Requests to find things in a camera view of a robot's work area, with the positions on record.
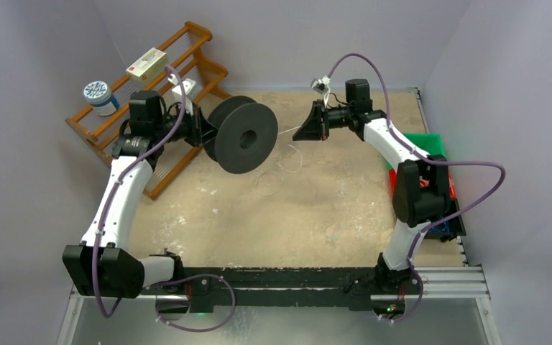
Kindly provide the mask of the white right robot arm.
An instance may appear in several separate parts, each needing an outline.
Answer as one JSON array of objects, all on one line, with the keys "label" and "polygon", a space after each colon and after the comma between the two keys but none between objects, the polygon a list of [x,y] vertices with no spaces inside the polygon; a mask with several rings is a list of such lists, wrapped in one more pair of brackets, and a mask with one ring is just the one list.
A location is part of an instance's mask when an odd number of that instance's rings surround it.
[{"label": "white right robot arm", "polygon": [[423,228],[441,219],[451,205],[449,170],[443,155],[419,149],[394,127],[383,110],[375,110],[369,82],[346,82],[346,101],[328,106],[331,95],[328,77],[315,79],[311,88],[321,95],[308,118],[293,135],[295,141],[324,141],[332,129],[348,128],[374,147],[395,170],[392,207],[395,230],[386,249],[378,256],[374,281],[391,293],[413,276],[415,250],[424,239]]}]

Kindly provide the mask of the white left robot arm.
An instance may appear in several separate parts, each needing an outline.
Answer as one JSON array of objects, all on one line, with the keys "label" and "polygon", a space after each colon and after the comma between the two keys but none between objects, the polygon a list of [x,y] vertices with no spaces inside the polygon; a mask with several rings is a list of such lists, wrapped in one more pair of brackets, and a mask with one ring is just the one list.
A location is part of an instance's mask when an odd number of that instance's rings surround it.
[{"label": "white left robot arm", "polygon": [[216,133],[195,104],[194,92],[176,87],[172,94],[171,105],[156,91],[130,96],[129,118],[117,132],[96,215],[79,244],[63,251],[63,264],[81,295],[132,299],[154,284],[169,294],[185,287],[178,255],[166,251],[137,259],[128,252],[137,207],[165,145],[184,140],[201,147]]}]

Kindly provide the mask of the black perforated cable spool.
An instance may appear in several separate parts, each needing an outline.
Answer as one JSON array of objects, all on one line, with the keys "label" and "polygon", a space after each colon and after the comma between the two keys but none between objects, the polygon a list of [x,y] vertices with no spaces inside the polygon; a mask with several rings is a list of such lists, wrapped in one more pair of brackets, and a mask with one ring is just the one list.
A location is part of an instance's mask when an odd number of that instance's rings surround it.
[{"label": "black perforated cable spool", "polygon": [[248,96],[232,96],[209,115],[216,136],[204,145],[205,153],[225,171],[248,173],[271,154],[278,133],[274,111]]}]

